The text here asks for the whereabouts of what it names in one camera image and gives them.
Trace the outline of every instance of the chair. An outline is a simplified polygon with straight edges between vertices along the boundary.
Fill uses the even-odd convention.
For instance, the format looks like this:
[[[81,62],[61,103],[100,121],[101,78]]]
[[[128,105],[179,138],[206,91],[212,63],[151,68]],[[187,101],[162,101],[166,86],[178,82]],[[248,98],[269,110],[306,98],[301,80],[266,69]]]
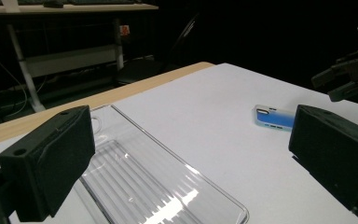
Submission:
[[[191,18],[185,29],[177,37],[175,43],[162,62],[147,59],[134,59],[126,62],[124,67],[120,69],[115,76],[115,82],[117,85],[123,86],[131,84],[136,81],[180,68],[180,65],[172,63],[172,58],[175,56],[174,54],[177,53],[177,51],[183,46],[186,38],[193,29],[198,16],[199,13]]]

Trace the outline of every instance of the keyboard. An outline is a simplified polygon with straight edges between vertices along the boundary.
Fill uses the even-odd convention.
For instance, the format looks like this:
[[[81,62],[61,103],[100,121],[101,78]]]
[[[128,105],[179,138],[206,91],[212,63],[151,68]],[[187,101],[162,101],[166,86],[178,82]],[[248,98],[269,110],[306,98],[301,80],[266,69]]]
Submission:
[[[43,5],[48,0],[18,0],[19,6],[33,6]],[[136,3],[142,3],[139,0],[61,0],[64,4],[72,4],[75,6],[86,6],[86,5],[132,5]]]

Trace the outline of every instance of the table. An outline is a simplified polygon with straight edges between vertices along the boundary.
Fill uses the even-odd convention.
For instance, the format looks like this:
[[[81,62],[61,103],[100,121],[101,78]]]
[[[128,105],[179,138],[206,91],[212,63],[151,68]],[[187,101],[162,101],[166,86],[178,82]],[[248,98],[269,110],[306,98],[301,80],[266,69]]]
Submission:
[[[34,111],[40,112],[46,108],[40,103],[34,86],[33,77],[44,76],[78,67],[91,66],[98,63],[108,63],[113,60],[116,60],[117,62],[117,70],[121,69],[124,63],[119,31],[119,18],[125,15],[130,15],[131,13],[145,13],[157,9],[158,7],[148,4],[98,6],[64,5],[63,8],[48,8],[37,5],[19,6],[19,12],[6,12],[5,7],[0,6],[0,22],[7,23],[7,29],[14,50],[16,51],[17,60],[31,95],[30,103]],[[115,28],[115,45],[74,50],[25,59],[21,52],[21,46],[16,36],[16,32],[13,28],[13,23],[26,22],[28,20],[56,21],[93,17],[105,18],[113,21]]]
[[[358,124],[358,104],[332,103],[325,94],[231,64],[197,63],[13,120],[0,125],[0,146],[8,144],[5,140],[10,137],[31,131],[38,125],[34,121],[46,120],[65,108],[110,103],[246,206],[250,224],[358,223],[355,215],[292,159],[289,132],[257,126],[252,118],[257,104],[292,111],[303,104]],[[67,201],[79,199],[71,195]],[[62,211],[68,217],[74,212],[69,205]],[[61,223],[60,218],[48,222]]]

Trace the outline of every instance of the transparent plastic tray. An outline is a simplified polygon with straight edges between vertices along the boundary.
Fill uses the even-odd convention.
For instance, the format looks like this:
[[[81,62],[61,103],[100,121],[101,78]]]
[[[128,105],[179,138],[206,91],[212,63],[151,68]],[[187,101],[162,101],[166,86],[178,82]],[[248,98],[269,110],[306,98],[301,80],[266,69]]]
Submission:
[[[111,223],[246,223],[246,208],[112,105],[91,111],[80,181]]]

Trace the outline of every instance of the desk leg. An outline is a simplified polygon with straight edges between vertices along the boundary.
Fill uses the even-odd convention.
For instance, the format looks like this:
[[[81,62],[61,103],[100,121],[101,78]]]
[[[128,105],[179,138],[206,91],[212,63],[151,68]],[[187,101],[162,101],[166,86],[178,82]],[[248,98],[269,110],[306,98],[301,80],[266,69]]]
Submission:
[[[24,76],[25,82],[28,87],[28,91],[31,94],[31,106],[34,112],[40,112],[46,110],[46,108],[40,103],[39,97],[37,96],[36,88],[34,87],[34,81],[32,80],[31,74],[28,72],[27,63],[22,56],[19,40],[17,39],[16,32],[14,31],[13,25],[7,26],[10,34],[11,42],[13,43],[14,50],[16,50],[17,58],[19,61],[22,75]]]
[[[124,67],[124,59],[123,59],[123,46],[121,45],[121,36],[120,36],[120,20],[115,19],[113,21],[114,29],[115,29],[115,57],[117,63],[117,70],[120,70]]]

